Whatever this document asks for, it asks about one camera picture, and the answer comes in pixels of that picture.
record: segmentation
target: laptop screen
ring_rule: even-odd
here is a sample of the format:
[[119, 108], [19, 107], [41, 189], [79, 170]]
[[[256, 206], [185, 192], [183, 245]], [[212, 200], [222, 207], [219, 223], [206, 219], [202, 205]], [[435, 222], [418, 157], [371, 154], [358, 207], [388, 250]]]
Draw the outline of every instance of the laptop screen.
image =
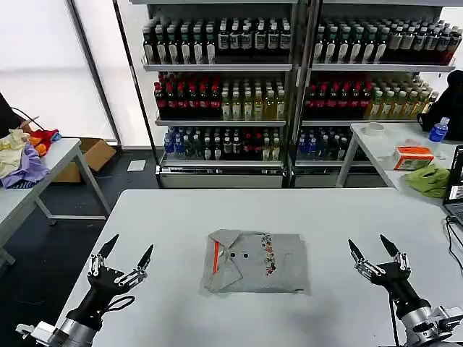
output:
[[455, 150], [445, 202], [463, 202], [463, 146], [457, 146]]

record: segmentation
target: purple cloth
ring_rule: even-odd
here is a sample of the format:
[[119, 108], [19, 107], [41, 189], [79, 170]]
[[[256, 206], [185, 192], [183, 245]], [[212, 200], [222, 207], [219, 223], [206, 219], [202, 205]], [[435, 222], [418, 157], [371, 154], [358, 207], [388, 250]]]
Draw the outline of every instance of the purple cloth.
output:
[[11, 172], [10, 175], [0, 179], [0, 181], [5, 188], [10, 188], [19, 181], [37, 183], [48, 172], [50, 171], [42, 164], [37, 150], [30, 143], [27, 143], [22, 151], [20, 167]]

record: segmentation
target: orange box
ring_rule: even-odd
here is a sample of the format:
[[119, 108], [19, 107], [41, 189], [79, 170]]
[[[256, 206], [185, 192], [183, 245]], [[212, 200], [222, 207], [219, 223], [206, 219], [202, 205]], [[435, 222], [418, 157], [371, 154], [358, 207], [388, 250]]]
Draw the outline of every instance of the orange box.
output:
[[414, 171], [428, 166], [433, 159], [429, 148], [416, 146], [396, 147], [392, 155], [394, 170]]

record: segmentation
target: pile of clothes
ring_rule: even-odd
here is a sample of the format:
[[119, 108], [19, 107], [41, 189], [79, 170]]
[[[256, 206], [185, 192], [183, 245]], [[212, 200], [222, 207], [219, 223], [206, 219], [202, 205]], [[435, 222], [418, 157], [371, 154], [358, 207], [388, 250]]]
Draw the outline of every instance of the pile of clothes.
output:
[[5, 188], [31, 188], [48, 174], [42, 163], [52, 142], [61, 139], [58, 130], [37, 130], [30, 134], [9, 130], [0, 139], [0, 182]]

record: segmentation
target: shelf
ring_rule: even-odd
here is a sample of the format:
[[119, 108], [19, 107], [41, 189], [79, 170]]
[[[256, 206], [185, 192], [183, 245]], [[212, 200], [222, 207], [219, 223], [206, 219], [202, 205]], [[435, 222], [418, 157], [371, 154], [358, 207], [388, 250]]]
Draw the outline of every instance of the shelf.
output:
[[[325, 168], [338, 167], [340, 168], [344, 162], [342, 160], [296, 160], [297, 168]], [[355, 161], [352, 163], [354, 167], [371, 167], [369, 161]]]
[[157, 118], [157, 125], [170, 125], [172, 127], [284, 127], [285, 121], [180, 121]]
[[291, 71], [291, 64], [149, 64], [143, 65], [145, 71], [166, 71], [166, 72], [194, 72], [194, 71], [251, 71], [251, 72], [271, 72], [271, 71]]
[[169, 168], [281, 168], [281, 161], [253, 160], [175, 160], [164, 159], [161, 167]]
[[462, 0], [324, 0], [323, 4], [369, 4], [369, 5], [410, 5], [461, 7]]
[[343, 72], [451, 72], [455, 70], [455, 67], [412, 64], [313, 64], [312, 70]]
[[353, 119], [353, 120], [338, 120], [338, 121], [302, 121], [303, 127], [349, 127], [352, 123], [370, 123], [372, 121], [378, 123], [415, 123], [414, 119]]
[[172, 4], [297, 4], [298, 0], [129, 0], [133, 5]]

